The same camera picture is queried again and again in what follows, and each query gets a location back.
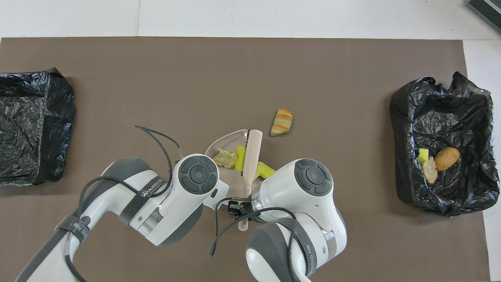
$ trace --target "gray joint cover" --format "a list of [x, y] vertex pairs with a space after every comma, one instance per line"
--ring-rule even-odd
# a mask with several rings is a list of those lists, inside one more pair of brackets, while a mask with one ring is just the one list
[[181, 186], [192, 194], [205, 194], [217, 183], [217, 167], [207, 156], [187, 158], [178, 172]]
[[302, 159], [296, 162], [294, 177], [303, 190], [313, 196], [327, 195], [334, 184], [332, 175], [321, 163]]

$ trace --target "black strap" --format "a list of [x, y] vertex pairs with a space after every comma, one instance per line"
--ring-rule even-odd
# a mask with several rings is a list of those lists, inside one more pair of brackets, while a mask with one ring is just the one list
[[139, 210], [146, 204], [146, 202], [151, 198], [155, 192], [160, 189], [163, 185], [167, 184], [160, 176], [156, 176], [150, 182], [148, 182], [143, 189], [141, 189], [132, 200], [127, 204], [122, 213], [120, 213], [120, 220], [129, 225], [129, 222], [134, 216], [139, 212]]
[[301, 247], [301, 251], [303, 251], [307, 264], [306, 276], [310, 276], [315, 273], [315, 270], [317, 270], [317, 253], [313, 247], [313, 242], [301, 224], [296, 219], [289, 217], [280, 218], [275, 222], [289, 229], [297, 239], [297, 242], [299, 243], [298, 245]]
[[84, 242], [84, 240], [87, 238], [87, 236], [89, 236], [89, 233], [91, 232], [85, 222], [83, 222], [80, 218], [72, 215], [68, 215], [63, 218], [63, 220], [58, 223], [55, 229], [58, 228], [73, 233], [80, 241], [80, 244]]

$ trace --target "croissant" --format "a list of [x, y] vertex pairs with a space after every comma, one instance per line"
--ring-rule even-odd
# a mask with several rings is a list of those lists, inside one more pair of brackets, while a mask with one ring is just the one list
[[289, 132], [292, 124], [292, 114], [286, 109], [278, 109], [273, 127], [271, 130], [272, 136], [277, 136]]

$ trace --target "black plastic bag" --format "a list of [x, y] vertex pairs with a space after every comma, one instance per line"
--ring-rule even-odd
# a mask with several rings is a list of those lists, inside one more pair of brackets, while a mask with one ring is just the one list
[[73, 98], [71, 85], [56, 68], [0, 74], [0, 185], [61, 178]]
[[[449, 90], [423, 77], [391, 97], [398, 198], [442, 216], [476, 212], [496, 203], [499, 177], [492, 153], [492, 99], [455, 72]], [[430, 156], [446, 148], [459, 150], [459, 160], [426, 182], [415, 151]]]

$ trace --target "white floor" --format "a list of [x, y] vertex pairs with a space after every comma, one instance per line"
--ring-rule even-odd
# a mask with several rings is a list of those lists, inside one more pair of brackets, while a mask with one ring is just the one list
[[[501, 124], [501, 34], [464, 0], [0, 0], [0, 38], [65, 36], [464, 40], [468, 77], [492, 92]], [[501, 204], [483, 215], [491, 280], [501, 280]]]

